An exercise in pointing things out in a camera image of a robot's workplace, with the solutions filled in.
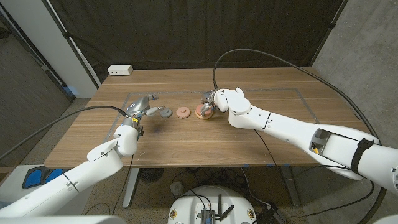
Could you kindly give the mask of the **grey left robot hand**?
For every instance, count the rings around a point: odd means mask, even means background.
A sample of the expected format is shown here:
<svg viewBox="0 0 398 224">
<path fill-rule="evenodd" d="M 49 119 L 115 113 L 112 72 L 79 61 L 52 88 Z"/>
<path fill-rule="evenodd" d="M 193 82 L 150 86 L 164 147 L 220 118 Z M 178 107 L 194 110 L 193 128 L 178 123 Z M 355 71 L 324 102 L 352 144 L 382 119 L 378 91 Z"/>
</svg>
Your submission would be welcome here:
<svg viewBox="0 0 398 224">
<path fill-rule="evenodd" d="M 144 116 L 154 116 L 158 112 L 165 109 L 164 106 L 150 107 L 150 100 L 157 100 L 157 95 L 147 95 L 134 101 L 126 110 L 126 118 L 124 119 L 123 126 L 131 126 L 137 128 L 141 119 Z"/>
</svg>

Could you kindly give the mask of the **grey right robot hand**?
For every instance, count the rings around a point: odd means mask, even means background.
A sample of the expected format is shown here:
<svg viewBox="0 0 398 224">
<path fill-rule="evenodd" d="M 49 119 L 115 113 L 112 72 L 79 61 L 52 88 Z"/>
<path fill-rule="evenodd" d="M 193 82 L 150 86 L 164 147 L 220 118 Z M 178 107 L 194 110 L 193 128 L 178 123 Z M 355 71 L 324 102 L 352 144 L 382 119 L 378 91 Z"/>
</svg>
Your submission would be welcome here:
<svg viewBox="0 0 398 224">
<path fill-rule="evenodd" d="M 214 97 L 215 97 L 216 92 L 217 92 L 217 90 L 210 90 L 210 91 L 202 94 L 201 100 L 202 100 L 203 105 L 201 106 L 201 109 L 200 109 L 201 116 L 205 116 L 206 112 L 211 110 L 214 107 L 214 105 L 215 105 Z"/>
</svg>

